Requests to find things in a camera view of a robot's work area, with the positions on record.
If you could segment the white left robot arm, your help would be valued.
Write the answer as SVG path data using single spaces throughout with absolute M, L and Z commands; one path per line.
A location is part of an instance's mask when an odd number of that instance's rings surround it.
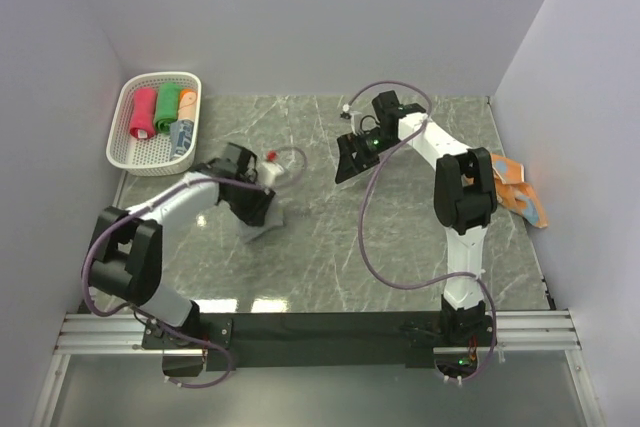
M 229 143 L 219 157 L 191 168 L 150 200 L 129 209 L 104 209 L 81 269 L 89 310 L 105 314 L 91 299 L 91 289 L 97 289 L 155 319 L 176 347 L 194 346 L 205 337 L 200 307 L 162 281 L 168 234 L 221 203 L 237 219 L 244 243 L 283 226 L 275 185 L 284 174 L 276 155 L 261 160 L 251 150 Z

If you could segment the orange patterned towel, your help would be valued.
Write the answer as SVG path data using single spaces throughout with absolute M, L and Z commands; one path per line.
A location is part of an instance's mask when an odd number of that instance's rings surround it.
M 525 181 L 524 166 L 497 154 L 491 154 L 491 162 L 498 203 L 532 226 L 546 228 L 545 210 L 534 188 Z

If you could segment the grey yellow frog towel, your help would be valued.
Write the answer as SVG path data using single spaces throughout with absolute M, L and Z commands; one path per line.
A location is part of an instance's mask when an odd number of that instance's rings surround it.
M 266 232 L 284 226 L 284 211 L 278 200 L 274 200 L 269 206 L 265 222 L 262 226 L 248 226 L 240 221 L 238 224 L 238 236 L 241 242 L 251 242 Z

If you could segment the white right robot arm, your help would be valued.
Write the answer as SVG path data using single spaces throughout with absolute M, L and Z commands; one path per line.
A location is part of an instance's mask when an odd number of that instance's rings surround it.
M 376 125 L 369 130 L 360 127 L 360 113 L 343 109 L 351 130 L 337 139 L 335 181 L 367 170 L 379 173 L 403 146 L 434 169 L 433 206 L 447 240 L 438 336 L 452 346 L 471 345 L 493 329 L 485 313 L 490 296 L 481 282 L 484 240 L 497 209 L 491 155 L 456 140 L 431 120 L 426 107 L 403 104 L 393 91 L 378 94 L 372 106 Z

